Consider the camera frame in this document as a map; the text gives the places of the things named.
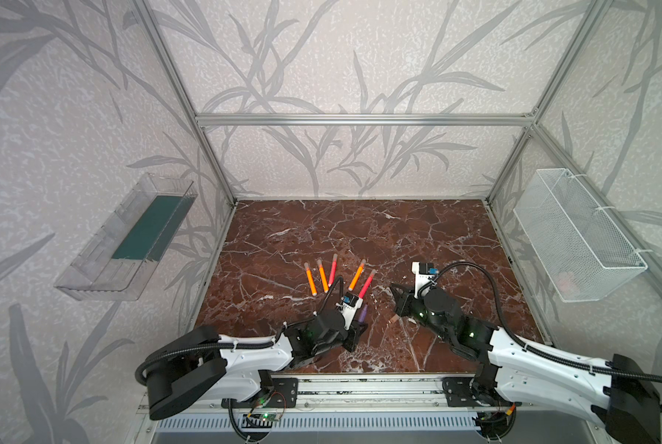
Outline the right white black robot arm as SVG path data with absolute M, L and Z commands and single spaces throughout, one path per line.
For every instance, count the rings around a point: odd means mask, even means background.
M 660 442 L 660 396 L 634 360 L 587 358 L 512 338 L 503 327 L 464 314 L 440 289 L 423 298 L 399 284 L 390 290 L 398 316 L 477 363 L 470 388 L 477 401 L 536 404 L 603 427 L 620 443 Z

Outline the purple highlighter pen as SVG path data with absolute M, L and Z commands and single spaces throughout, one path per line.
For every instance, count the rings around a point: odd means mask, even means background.
M 359 324 L 364 323 L 364 321 L 365 321 L 365 319 L 366 319 L 366 316 L 367 316 L 368 308 L 369 308 L 368 305 L 364 305 L 364 306 L 362 307 L 362 311 L 361 311 L 360 316 L 359 316 L 359 319 L 358 319 Z

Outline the pink highlighter pair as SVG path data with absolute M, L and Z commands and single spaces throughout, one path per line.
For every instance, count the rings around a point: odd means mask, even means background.
M 331 264 L 331 270 L 329 272 L 328 276 L 328 284 L 329 288 L 334 284 L 335 279 L 336 279 L 336 274 L 337 274 L 337 269 L 338 269 L 338 254 L 334 253 L 332 257 L 332 264 Z

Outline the orange highlighter pair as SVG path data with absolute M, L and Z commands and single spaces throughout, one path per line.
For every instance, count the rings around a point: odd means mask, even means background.
M 319 272 L 320 279 L 321 279 L 321 282 L 322 282 L 324 293 L 326 293 L 326 292 L 329 291 L 329 284 L 328 284 L 328 281 L 327 281 L 327 276 L 325 275 L 325 268 L 323 266 L 323 261 L 321 260 L 321 258 L 318 258 L 316 260 L 316 264 L 317 264 L 318 272 Z

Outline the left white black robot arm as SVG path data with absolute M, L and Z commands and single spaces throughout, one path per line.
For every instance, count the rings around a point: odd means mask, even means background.
M 269 337 L 234 338 L 202 326 L 146 357 L 135 379 L 146 387 L 149 418 L 175 416 L 206 395 L 238 404 L 273 390 L 271 375 L 312 364 L 342 348 L 352 353 L 368 329 L 365 314 L 324 310 Z

